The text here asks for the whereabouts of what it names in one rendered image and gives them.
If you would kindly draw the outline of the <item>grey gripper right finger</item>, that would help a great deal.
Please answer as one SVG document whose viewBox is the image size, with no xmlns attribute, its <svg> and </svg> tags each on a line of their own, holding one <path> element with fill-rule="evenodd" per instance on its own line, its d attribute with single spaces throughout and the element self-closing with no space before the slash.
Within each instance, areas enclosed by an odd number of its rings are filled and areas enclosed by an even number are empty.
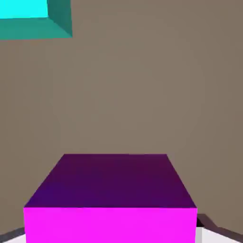
<svg viewBox="0 0 243 243">
<path fill-rule="evenodd" d="M 206 214 L 198 214 L 195 243 L 243 243 L 243 234 L 219 227 Z"/>
</svg>

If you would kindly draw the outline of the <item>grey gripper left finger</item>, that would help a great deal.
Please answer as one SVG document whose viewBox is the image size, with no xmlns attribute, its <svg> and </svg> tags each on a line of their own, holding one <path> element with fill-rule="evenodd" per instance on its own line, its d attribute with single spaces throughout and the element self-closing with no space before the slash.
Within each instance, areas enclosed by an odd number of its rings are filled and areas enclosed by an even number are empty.
<svg viewBox="0 0 243 243">
<path fill-rule="evenodd" d="M 26 243 L 25 228 L 17 228 L 0 235 L 0 243 Z"/>
</svg>

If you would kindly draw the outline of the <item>small magenta cube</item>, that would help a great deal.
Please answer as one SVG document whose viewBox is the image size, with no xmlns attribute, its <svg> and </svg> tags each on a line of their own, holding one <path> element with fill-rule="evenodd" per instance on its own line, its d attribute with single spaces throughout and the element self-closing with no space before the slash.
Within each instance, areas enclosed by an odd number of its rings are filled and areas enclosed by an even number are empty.
<svg viewBox="0 0 243 243">
<path fill-rule="evenodd" d="M 26 243 L 195 243 L 197 207 L 165 154 L 65 154 L 23 208 Z"/>
</svg>

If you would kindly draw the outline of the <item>small cyan cube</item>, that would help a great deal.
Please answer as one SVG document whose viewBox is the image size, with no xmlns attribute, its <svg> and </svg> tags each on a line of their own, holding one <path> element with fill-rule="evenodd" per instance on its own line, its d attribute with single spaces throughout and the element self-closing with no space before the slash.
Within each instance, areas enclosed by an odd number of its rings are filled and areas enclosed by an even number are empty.
<svg viewBox="0 0 243 243">
<path fill-rule="evenodd" d="M 0 40 L 72 36 L 71 0 L 0 0 Z"/>
</svg>

